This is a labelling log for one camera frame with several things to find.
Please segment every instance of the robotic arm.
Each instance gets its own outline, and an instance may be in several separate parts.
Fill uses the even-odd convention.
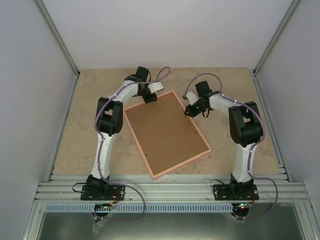
[[[247,199],[248,192],[259,199],[257,187],[248,173],[248,161],[251,147],[257,143],[263,135],[259,120],[244,106],[224,99],[219,91],[209,88],[207,81],[195,85],[199,99],[193,92],[188,92],[185,99],[189,100],[184,114],[195,117],[205,111],[218,110],[229,117],[230,135],[236,143],[235,167],[231,174],[231,181],[227,188],[223,185],[214,185],[214,197],[216,200]],[[246,103],[259,114],[257,104],[253,101]],[[250,169],[254,162],[256,147],[252,149]]]
[[[154,102],[157,100],[155,92],[164,88],[161,82],[154,82],[149,84],[147,77],[149,70],[144,67],[138,67],[135,74],[125,78],[123,85],[119,88],[125,87],[116,97],[104,108],[104,111],[98,116],[101,108],[112,97],[101,97],[98,100],[96,116],[98,116],[97,129],[103,136],[103,144],[101,147],[102,136],[98,134],[98,145],[96,149],[95,161],[91,171],[91,175],[86,180],[86,185],[82,187],[81,200],[112,200],[113,196],[109,195],[110,189],[113,188],[112,194],[123,197],[124,191],[118,193],[117,187],[108,185],[101,179],[98,164],[103,177],[108,179],[110,176],[110,158],[112,153],[113,144],[117,134],[121,131],[123,126],[123,104],[125,104],[131,97],[142,96],[145,103]],[[98,163],[98,155],[100,150],[100,163]]]

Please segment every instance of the gray floor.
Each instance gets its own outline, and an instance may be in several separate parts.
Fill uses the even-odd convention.
[[[268,208],[268,204],[256,204],[250,214],[258,215]],[[149,213],[136,221],[108,220],[96,235],[94,223],[89,213],[46,213],[38,240],[304,239],[295,210],[283,205],[264,218],[247,222],[238,222],[229,213]]]

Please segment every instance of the white wall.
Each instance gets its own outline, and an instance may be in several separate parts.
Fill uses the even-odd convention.
[[[75,77],[32,0],[0,1],[0,238],[21,239]]]
[[[302,1],[260,73],[296,181],[320,222],[320,1]]]
[[[84,68],[254,68],[292,0],[44,0]]]

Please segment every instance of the wooden frame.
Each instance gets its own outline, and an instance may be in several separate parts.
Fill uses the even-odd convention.
[[[184,104],[183,104],[182,101],[179,99],[177,93],[176,93],[174,90],[171,90],[171,91],[165,92],[165,93],[163,93],[163,94],[160,94],[160,95],[158,95],[158,98],[161,98],[161,97],[166,96],[166,95],[171,94],[171,93],[174,94],[175,98],[177,99],[177,101],[178,101],[179,104],[181,105],[182,109],[185,110]],[[141,145],[140,145],[140,143],[139,143],[139,140],[137,139],[137,136],[136,136],[136,134],[135,134],[135,131],[134,131],[134,129],[132,128],[131,123],[130,123],[130,121],[129,121],[129,118],[128,118],[127,114],[126,114],[126,111],[127,111],[127,110],[132,109],[132,108],[135,108],[135,107],[138,107],[138,106],[143,105],[143,104],[145,104],[145,103],[144,103],[144,102],[139,102],[139,103],[136,103],[136,104],[131,105],[131,106],[129,106],[129,107],[126,107],[126,108],[124,109],[124,111],[123,111],[123,116],[124,116],[124,119],[125,119],[128,127],[129,127],[129,129],[130,129],[130,132],[131,132],[132,135],[133,135],[134,141],[135,141],[135,143],[136,143],[136,145],[137,145],[137,147],[138,147],[138,149],[139,149],[139,152],[141,153],[141,156],[142,156],[142,158],[143,158],[143,161],[144,161],[144,163],[145,163],[145,165],[146,165],[146,167],[147,167],[147,169],[148,169],[148,171],[149,171],[152,179],[156,179],[156,178],[158,178],[158,177],[160,177],[160,176],[162,176],[162,175],[168,174],[168,173],[172,172],[173,170],[176,170],[176,169],[178,169],[178,168],[180,168],[180,167],[182,167],[182,166],[184,166],[184,165],[186,165],[186,164],[188,164],[188,163],[190,163],[190,162],[192,162],[192,161],[194,161],[194,160],[197,160],[197,159],[199,159],[199,158],[201,158],[201,157],[203,157],[203,156],[205,156],[205,155],[207,155],[207,154],[209,154],[209,153],[211,153],[211,152],[213,151],[213,149],[211,148],[210,144],[209,144],[208,141],[206,140],[206,138],[205,138],[205,136],[203,135],[203,133],[202,133],[202,132],[200,131],[200,129],[198,128],[198,126],[197,126],[197,124],[195,123],[195,121],[194,121],[191,117],[189,117],[189,120],[191,121],[192,125],[194,126],[194,128],[196,129],[196,131],[198,132],[198,134],[200,135],[200,137],[201,137],[202,140],[204,141],[205,145],[208,147],[208,150],[206,150],[206,151],[204,151],[204,152],[202,152],[202,153],[200,153],[200,154],[198,154],[198,155],[196,155],[196,156],[194,156],[194,157],[191,157],[191,158],[189,158],[189,159],[187,159],[187,160],[185,160],[185,161],[183,161],[183,162],[181,162],[181,163],[179,163],[179,164],[177,164],[177,165],[175,165],[175,166],[172,166],[172,167],[168,168],[168,169],[165,170],[165,171],[162,171],[162,172],[160,172],[160,173],[158,173],[158,174],[153,174],[153,171],[152,171],[152,169],[151,169],[151,167],[150,167],[150,165],[149,165],[149,163],[148,163],[148,160],[147,160],[147,158],[146,158],[146,156],[145,156],[145,153],[144,153],[144,151],[143,151],[143,149],[142,149],[142,147],[141,147]]]

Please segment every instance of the beige table surface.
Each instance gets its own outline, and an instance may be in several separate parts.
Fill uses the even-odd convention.
[[[155,79],[160,68],[150,68]],[[136,69],[84,69],[80,73],[74,97],[67,117],[59,152],[55,162],[55,175],[89,175],[95,161],[97,133],[94,120],[100,97],[113,94],[125,77],[134,74]],[[175,90],[184,105],[188,101],[182,95],[190,80],[201,73],[214,73],[223,82],[223,93],[243,102],[255,101],[259,104],[254,83],[247,68],[172,68],[170,75],[163,80],[165,90]],[[200,77],[207,80],[213,91],[220,89],[219,82],[212,76]],[[196,93],[195,85],[190,88]],[[124,107],[143,101],[133,97]],[[231,174],[235,165],[236,144],[229,132],[229,118],[218,111],[211,111],[208,118],[201,114],[194,121],[203,132],[213,152],[203,158],[171,172],[170,174]],[[278,174],[278,163],[269,136],[255,152],[253,173]],[[149,174],[138,147],[129,131],[126,121],[118,134],[110,161],[110,174],[144,175]]]

